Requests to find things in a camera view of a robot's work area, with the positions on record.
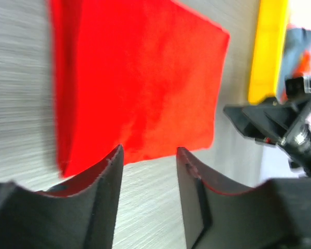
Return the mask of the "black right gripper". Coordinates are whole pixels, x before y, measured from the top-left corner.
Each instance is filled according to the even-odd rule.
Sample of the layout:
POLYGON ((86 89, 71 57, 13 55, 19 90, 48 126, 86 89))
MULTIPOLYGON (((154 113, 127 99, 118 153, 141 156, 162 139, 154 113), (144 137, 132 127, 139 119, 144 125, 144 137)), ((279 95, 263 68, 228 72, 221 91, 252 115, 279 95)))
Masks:
POLYGON ((242 136, 284 147, 295 136, 306 132, 311 97, 300 97, 284 104, 267 100, 258 105, 226 105, 223 112, 242 136))

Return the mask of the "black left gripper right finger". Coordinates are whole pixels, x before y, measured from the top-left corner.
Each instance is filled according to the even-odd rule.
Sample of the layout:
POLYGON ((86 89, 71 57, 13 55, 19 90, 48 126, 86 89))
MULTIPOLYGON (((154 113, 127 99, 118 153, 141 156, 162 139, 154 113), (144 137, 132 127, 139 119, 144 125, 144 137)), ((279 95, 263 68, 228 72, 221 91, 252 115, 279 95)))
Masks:
POLYGON ((256 187, 176 154, 187 248, 311 248, 311 178, 273 178, 256 187))

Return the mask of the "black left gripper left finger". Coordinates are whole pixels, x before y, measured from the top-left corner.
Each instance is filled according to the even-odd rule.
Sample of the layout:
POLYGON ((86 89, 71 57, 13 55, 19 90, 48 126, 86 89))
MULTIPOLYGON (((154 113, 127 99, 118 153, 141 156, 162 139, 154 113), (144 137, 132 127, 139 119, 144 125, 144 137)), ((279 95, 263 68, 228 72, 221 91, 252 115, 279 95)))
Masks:
POLYGON ((47 191, 0 183, 0 248, 111 248, 123 163, 118 145, 47 191))

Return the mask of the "red t shirt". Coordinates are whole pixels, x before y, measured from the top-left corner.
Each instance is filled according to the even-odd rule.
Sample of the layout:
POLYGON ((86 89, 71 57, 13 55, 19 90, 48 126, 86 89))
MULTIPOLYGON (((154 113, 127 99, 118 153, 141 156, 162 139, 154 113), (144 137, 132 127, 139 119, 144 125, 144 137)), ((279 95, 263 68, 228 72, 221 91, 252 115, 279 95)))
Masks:
POLYGON ((57 163, 209 148, 230 34, 177 1, 49 1, 57 163))

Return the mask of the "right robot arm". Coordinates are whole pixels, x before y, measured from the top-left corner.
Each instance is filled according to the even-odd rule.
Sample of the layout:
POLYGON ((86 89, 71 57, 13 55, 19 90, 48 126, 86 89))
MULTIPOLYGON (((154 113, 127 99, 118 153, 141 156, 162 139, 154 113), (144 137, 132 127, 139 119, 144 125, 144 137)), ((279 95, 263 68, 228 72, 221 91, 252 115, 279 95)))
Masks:
POLYGON ((231 106, 237 131, 278 145, 302 178, 273 178, 257 187, 205 165, 186 148, 176 163, 187 248, 311 248, 311 95, 284 104, 231 106))

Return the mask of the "orange t shirt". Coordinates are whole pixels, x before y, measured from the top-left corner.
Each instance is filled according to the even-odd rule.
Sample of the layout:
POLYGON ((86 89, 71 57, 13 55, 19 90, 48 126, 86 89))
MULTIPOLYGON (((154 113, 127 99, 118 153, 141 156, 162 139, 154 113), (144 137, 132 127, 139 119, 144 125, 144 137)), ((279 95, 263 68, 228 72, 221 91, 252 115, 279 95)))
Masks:
POLYGON ((311 71, 311 53, 305 50, 298 67, 299 74, 306 74, 311 71))

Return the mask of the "yellow plastic bin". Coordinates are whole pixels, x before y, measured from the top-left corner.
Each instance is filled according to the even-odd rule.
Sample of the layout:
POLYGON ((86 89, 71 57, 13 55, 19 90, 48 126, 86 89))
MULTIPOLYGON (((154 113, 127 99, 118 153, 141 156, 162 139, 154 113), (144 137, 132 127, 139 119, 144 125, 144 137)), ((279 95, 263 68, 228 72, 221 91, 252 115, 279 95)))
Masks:
POLYGON ((248 102, 259 104, 275 96, 289 21, 289 1, 260 1, 248 102))

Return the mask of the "grey t shirt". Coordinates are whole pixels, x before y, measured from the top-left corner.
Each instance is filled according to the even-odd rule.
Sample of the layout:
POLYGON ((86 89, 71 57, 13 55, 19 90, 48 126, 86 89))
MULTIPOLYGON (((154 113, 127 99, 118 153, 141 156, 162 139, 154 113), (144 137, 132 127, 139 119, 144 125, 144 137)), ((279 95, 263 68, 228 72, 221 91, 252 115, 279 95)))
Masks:
POLYGON ((285 80, 291 78, 297 68, 303 52, 311 46, 311 30, 301 27, 287 29, 276 99, 281 102, 285 92, 285 80))

